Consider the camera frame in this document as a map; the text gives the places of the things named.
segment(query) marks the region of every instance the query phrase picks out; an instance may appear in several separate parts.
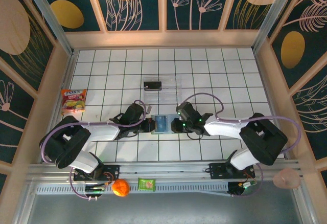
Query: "red snack package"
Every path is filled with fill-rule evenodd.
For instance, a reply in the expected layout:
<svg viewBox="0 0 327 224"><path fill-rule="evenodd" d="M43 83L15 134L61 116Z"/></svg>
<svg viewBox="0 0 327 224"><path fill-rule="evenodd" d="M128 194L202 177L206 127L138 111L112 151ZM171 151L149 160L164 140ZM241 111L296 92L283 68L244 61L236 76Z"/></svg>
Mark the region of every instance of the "red snack package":
<svg viewBox="0 0 327 224"><path fill-rule="evenodd" d="M62 108L61 113L77 113L85 111L85 96L86 89L83 90L70 90L63 89L62 95Z"/></svg>

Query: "white tiled floor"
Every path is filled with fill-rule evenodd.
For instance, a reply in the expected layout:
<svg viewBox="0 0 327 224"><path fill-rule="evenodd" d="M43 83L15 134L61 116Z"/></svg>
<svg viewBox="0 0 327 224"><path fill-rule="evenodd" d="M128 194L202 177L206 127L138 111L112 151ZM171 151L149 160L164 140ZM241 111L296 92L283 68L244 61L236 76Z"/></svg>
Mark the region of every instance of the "white tiled floor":
<svg viewBox="0 0 327 224"><path fill-rule="evenodd" d="M249 117L253 112L271 115L258 67L248 49L137 49L80 51L71 89L88 89L86 112L74 114L83 121L106 121L143 97L142 77L179 75L182 98L195 92L218 96L225 106L222 117ZM207 96L190 100L200 113L215 113L220 105ZM175 113L174 104L154 104L152 114ZM240 140L195 134L151 135L111 142L91 142L85 148L104 162L179 161L227 159Z"/></svg>

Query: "green snack package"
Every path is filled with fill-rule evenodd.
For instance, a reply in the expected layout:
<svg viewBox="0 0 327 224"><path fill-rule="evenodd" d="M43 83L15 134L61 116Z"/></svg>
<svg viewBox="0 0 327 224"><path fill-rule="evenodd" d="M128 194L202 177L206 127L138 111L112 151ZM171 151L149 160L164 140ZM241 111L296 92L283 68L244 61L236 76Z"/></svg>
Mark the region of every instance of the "green snack package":
<svg viewBox="0 0 327 224"><path fill-rule="evenodd" d="M155 180L138 178L138 191L155 191Z"/></svg>

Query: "gray floor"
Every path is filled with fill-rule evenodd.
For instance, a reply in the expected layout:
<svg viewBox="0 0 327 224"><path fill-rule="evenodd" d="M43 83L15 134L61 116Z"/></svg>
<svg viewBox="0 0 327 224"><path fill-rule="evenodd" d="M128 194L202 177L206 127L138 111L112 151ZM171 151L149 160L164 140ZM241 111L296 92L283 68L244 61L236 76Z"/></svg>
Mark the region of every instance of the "gray floor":
<svg viewBox="0 0 327 224"><path fill-rule="evenodd" d="M97 202L74 195L38 195L29 224L302 223L293 193L265 182L252 197L202 193L106 195Z"/></svg>

